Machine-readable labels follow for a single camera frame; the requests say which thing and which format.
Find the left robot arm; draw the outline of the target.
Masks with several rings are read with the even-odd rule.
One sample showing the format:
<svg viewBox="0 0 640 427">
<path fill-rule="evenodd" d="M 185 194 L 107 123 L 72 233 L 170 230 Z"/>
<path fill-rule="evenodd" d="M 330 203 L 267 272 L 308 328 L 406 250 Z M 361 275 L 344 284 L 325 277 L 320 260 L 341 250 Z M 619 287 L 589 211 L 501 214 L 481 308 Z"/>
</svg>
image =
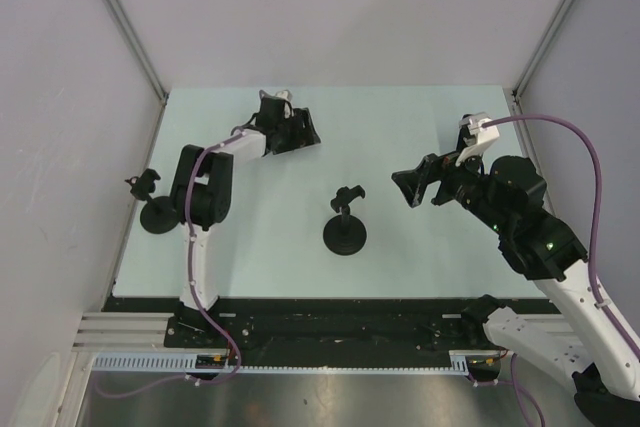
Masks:
<svg viewBox="0 0 640 427">
<path fill-rule="evenodd" d="M 228 216 L 236 168 L 269 155 L 280 155 L 321 143 L 310 110 L 295 107 L 288 90 L 260 92 L 260 105 L 249 120 L 212 146 L 182 148 L 170 191 L 170 201 L 185 234 L 186 281 L 180 296 L 186 334 L 197 345 L 214 344 L 221 323 L 210 310 L 220 297 L 208 244 Z"/>
</svg>

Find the black stand with ball joint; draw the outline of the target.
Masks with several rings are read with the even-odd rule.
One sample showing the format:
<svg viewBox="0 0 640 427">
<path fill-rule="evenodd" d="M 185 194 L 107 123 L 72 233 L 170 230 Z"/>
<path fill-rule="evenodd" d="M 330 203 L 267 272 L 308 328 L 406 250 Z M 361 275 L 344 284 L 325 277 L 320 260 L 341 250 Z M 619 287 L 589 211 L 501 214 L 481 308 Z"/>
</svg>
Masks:
<svg viewBox="0 0 640 427">
<path fill-rule="evenodd" d="M 130 194 L 144 205 L 139 215 L 142 228 L 155 235 L 161 235 L 173 230 L 179 223 L 177 213 L 169 196 L 157 196 L 156 183 L 161 179 L 158 172 L 147 168 L 140 175 L 125 180 L 130 187 Z"/>
</svg>

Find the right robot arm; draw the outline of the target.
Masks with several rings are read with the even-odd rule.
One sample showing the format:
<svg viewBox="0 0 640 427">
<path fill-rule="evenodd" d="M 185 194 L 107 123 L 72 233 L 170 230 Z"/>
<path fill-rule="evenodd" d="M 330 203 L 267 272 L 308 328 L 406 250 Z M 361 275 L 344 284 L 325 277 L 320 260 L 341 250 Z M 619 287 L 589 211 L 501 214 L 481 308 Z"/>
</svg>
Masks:
<svg viewBox="0 0 640 427">
<path fill-rule="evenodd" d="M 427 187 L 436 183 L 433 205 L 456 201 L 489 227 L 509 267 L 546 295 L 579 340 L 571 344 L 554 337 L 484 295 L 461 323 L 469 346 L 491 342 L 533 364 L 572 394 L 594 426 L 638 425 L 639 360 L 597 304 L 586 248 L 544 209 L 547 184 L 529 159 L 503 156 L 482 172 L 478 157 L 459 161 L 455 152 L 429 154 L 391 179 L 410 207 L 419 206 Z"/>
</svg>

